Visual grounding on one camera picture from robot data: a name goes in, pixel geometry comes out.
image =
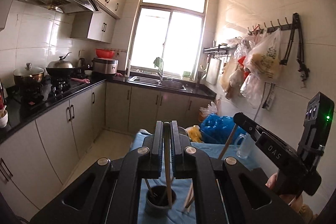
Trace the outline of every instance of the red plastic bowl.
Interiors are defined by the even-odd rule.
[[[96,55],[99,58],[112,58],[114,53],[115,53],[114,51],[110,51],[110,50],[104,50],[101,48],[96,49]]]

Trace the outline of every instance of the robotic device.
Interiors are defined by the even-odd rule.
[[[197,224],[303,223],[278,194],[313,195],[316,171],[328,138],[334,102],[318,93],[308,104],[304,132],[295,151],[243,113],[234,122],[249,133],[279,168],[276,193],[233,157],[218,160],[191,146],[177,122],[156,123],[155,134],[123,159],[99,159],[30,221],[31,224],[137,223],[142,178],[161,175],[163,135],[170,133],[173,173],[192,178]]]

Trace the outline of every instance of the blue plastic bag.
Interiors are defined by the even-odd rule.
[[[210,114],[200,125],[202,141],[205,143],[225,144],[234,125],[235,123],[232,117],[219,117],[214,113]],[[246,131],[238,127],[231,144],[235,143],[240,134],[246,134]]]

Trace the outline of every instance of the floor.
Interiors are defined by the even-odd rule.
[[[87,154],[79,161],[68,182],[63,185],[62,190],[68,187],[98,159],[102,157],[110,160],[123,158],[129,151],[133,140],[134,137],[130,135],[108,130],[102,131]]]

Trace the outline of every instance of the metal screw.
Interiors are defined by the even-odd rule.
[[[225,161],[227,164],[230,164],[230,165],[235,165],[237,163],[237,160],[234,157],[227,157]]]
[[[138,148],[138,153],[139,154],[146,154],[148,151],[149,151],[149,149],[147,147],[144,147],[144,146]]]
[[[196,148],[192,147],[192,146],[188,146],[185,151],[188,153],[188,154],[194,154],[196,153]]]
[[[99,165],[106,165],[109,162],[109,160],[107,158],[100,158],[99,160],[97,160],[97,163]]]

